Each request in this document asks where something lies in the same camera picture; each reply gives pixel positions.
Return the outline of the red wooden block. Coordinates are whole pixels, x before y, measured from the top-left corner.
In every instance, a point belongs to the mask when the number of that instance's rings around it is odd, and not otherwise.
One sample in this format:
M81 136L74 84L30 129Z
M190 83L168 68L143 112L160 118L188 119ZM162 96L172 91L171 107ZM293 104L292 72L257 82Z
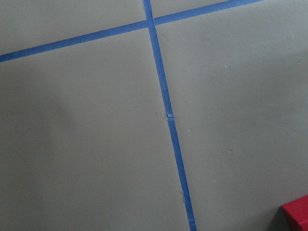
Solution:
M291 231L308 231L308 196L282 205Z

